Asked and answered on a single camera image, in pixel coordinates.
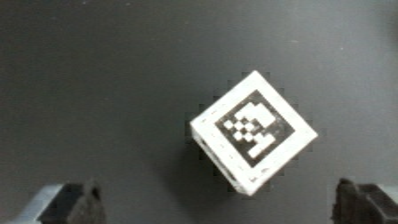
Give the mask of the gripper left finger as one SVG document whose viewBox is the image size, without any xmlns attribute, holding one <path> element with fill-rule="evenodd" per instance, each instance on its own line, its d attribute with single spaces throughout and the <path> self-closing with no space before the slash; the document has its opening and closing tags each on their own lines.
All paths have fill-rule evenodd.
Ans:
<svg viewBox="0 0 398 224">
<path fill-rule="evenodd" d="M 99 182 L 45 185 L 12 224 L 107 224 Z"/>
</svg>

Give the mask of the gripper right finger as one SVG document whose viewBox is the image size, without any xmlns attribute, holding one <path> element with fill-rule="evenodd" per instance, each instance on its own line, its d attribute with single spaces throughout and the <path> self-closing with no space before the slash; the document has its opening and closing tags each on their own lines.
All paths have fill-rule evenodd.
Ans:
<svg viewBox="0 0 398 224">
<path fill-rule="evenodd" d="M 398 224 L 398 186 L 342 178 L 331 220 L 335 224 Z"/>
</svg>

